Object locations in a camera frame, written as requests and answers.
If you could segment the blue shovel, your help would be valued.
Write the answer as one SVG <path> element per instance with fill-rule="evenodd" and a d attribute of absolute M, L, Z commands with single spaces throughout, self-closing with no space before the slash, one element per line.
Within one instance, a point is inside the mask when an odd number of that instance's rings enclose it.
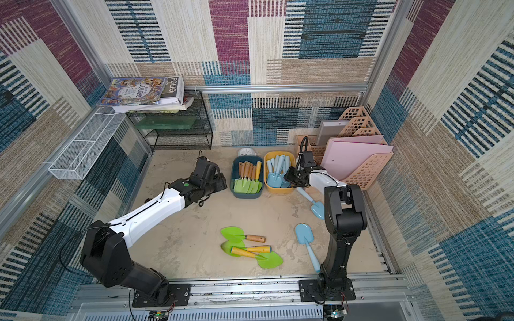
<path fill-rule="evenodd" d="M 266 161 L 266 165 L 267 165 L 267 168 L 269 170 L 269 173 L 273 173 L 274 172 L 273 162 L 269 159 L 269 160 Z"/>
<path fill-rule="evenodd" d="M 321 220 L 324 220 L 325 219 L 325 207 L 324 207 L 324 204 L 321 203 L 320 201 L 315 201 L 312 196 L 310 196 L 308 194 L 308 192 L 306 192 L 303 188 L 296 188 L 296 190 L 304 197 L 306 198 L 310 203 L 311 203 L 311 211 L 313 212 L 313 214 L 321 219 Z"/>
<path fill-rule="evenodd" d="M 282 167 L 282 173 L 281 173 L 281 179 L 282 179 L 281 188 L 289 188 L 290 187 L 290 183 L 285 179 L 285 175 L 287 174 L 289 167 L 290 167 L 290 157 L 285 156 L 285 160 L 284 160 L 283 167 Z"/>
<path fill-rule="evenodd" d="M 284 160 L 285 157 L 283 155 L 276 156 L 274 159 L 271 159 L 273 162 L 274 172 L 269 173 L 267 176 L 267 184 L 269 187 L 279 188 L 281 186 L 282 179 L 280 178 L 280 174 Z"/>
<path fill-rule="evenodd" d="M 318 274 L 321 269 L 321 264 L 311 247 L 311 243 L 315 239 L 311 228 L 305 223 L 300 223 L 296 225 L 294 231 L 297 236 L 298 243 L 306 246 L 314 271 Z"/>

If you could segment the yellow storage box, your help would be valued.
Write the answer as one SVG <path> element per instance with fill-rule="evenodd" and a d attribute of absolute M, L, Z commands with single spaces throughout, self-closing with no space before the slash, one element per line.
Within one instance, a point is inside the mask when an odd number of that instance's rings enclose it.
<path fill-rule="evenodd" d="M 287 151 L 272 151 L 272 152 L 268 152 L 266 155 L 265 155 L 265 158 L 264 158 L 264 184 L 266 186 L 266 188 L 271 192 L 271 193 L 274 193 L 274 194 L 289 194 L 289 193 L 292 193 L 294 191 L 294 188 L 292 188 L 291 186 L 289 188 L 272 188 L 272 187 L 269 187 L 268 184 L 267 184 L 267 176 L 269 174 L 269 170 L 267 168 L 267 165 L 266 165 L 266 161 L 269 160 L 269 159 L 274 159 L 276 156 L 280 156 L 280 155 L 283 155 L 283 156 L 289 156 L 290 157 L 290 165 L 291 166 L 295 166 L 296 165 L 296 160 L 295 160 L 295 156 L 290 153 L 290 152 L 287 152 Z"/>

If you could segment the dark teal storage box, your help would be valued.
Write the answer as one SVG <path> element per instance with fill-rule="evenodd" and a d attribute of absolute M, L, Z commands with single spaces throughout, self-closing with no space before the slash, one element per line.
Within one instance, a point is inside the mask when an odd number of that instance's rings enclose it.
<path fill-rule="evenodd" d="M 260 181 L 262 183 L 262 188 L 260 192 L 255 194 L 249 194 L 248 193 L 240 193 L 240 183 L 238 184 L 236 193 L 234 192 L 234 179 L 237 176 L 238 172 L 238 163 L 239 162 L 250 162 L 253 165 L 256 165 L 258 161 L 262 161 L 262 168 L 261 168 L 261 174 L 260 174 Z M 264 160 L 259 156 L 238 156 L 234 159 L 232 163 L 232 173 L 231 173 L 231 181 L 230 181 L 230 190 L 233 193 L 233 195 L 238 199 L 257 199 L 262 194 L 262 190 L 264 188 Z"/>

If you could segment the green shovel wooden handle hidden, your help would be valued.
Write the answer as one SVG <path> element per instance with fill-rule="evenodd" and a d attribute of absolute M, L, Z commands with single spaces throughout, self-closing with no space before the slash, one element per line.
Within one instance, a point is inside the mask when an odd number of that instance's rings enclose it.
<path fill-rule="evenodd" d="M 252 180 L 250 182 L 249 194 L 255 194 L 258 187 L 257 165 L 252 168 Z"/>

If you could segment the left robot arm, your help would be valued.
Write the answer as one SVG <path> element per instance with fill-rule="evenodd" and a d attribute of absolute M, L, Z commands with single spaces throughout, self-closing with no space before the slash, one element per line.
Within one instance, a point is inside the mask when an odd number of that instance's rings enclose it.
<path fill-rule="evenodd" d="M 93 222 L 86 230 L 80 264 L 106 287 L 123 286 L 150 306 L 167 306 L 175 298 L 168 279 L 131 259 L 130 248 L 152 228 L 193 203 L 227 189 L 219 166 L 199 155 L 187 179 L 166 182 L 163 191 L 134 211 L 108 223 Z"/>

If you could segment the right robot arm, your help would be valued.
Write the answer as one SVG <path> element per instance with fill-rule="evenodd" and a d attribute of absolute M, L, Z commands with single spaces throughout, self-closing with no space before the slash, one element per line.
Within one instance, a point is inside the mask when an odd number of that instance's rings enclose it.
<path fill-rule="evenodd" d="M 337 180 L 318 166 L 308 144 L 309 138 L 303 137 L 297 164 L 289 167 L 285 181 L 312 203 L 311 211 L 324 220 L 330 238 L 326 258 L 320 263 L 310 246 L 312 231 L 303 223 L 295 227 L 297 240 L 306 245 L 317 272 L 315 280 L 298 281 L 301 300 L 320 305 L 355 300 L 347 266 L 354 243 L 368 226 L 361 188 Z"/>

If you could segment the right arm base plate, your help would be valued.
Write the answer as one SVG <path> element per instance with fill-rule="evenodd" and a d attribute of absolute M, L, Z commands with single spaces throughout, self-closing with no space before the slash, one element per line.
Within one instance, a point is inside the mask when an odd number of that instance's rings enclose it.
<path fill-rule="evenodd" d="M 356 299 L 352 281 L 349 278 L 324 282 L 314 279 L 298 281 L 299 294 L 302 302 L 351 301 Z"/>

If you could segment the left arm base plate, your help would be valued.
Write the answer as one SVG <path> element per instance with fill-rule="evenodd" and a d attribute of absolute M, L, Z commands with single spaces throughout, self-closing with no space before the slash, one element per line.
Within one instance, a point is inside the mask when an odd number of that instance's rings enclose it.
<path fill-rule="evenodd" d="M 191 292 L 191 284 L 168 284 L 160 287 L 153 294 L 144 294 L 135 290 L 131 306 L 134 308 L 187 306 Z"/>

